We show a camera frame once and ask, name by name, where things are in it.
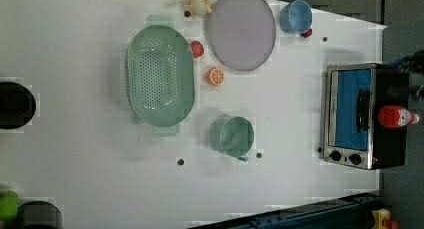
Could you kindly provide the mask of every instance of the green mug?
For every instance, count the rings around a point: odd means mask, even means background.
[[[212,148],[241,161],[247,161],[247,153],[253,145],[254,130],[244,117],[224,116],[211,126],[209,139]]]

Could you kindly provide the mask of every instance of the green object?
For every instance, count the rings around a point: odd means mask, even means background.
[[[244,117],[225,116],[216,120],[210,130],[210,141],[215,150],[241,161],[247,161],[247,153],[253,145],[254,130]]]
[[[18,194],[5,191],[0,194],[0,220],[11,221],[15,219],[18,211]]]
[[[158,136],[179,131],[194,105],[193,53],[169,17],[151,15],[127,52],[129,98]]]

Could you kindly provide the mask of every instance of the orange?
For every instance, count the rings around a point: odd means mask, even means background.
[[[219,86],[224,81],[224,71],[218,67],[214,67],[207,72],[206,80],[211,85]]]

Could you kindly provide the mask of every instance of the colander handle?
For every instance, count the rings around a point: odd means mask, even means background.
[[[180,131],[180,124],[171,127],[155,127],[152,126],[152,133],[155,137],[175,136]]]
[[[172,20],[170,16],[166,16],[166,15],[157,15],[157,14],[148,15],[146,18],[146,24],[148,27],[160,25],[160,26],[168,26],[171,28],[175,28],[174,20]]]
[[[239,159],[240,161],[247,162],[249,160],[249,157],[247,155],[244,155],[244,156],[241,156],[241,157],[237,157],[237,159]]]

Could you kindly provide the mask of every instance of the toaster oven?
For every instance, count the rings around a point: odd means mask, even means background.
[[[368,170],[404,165],[407,128],[384,128],[376,115],[385,105],[407,108],[407,99],[389,91],[408,86],[407,74],[378,64],[329,66],[324,160]]]

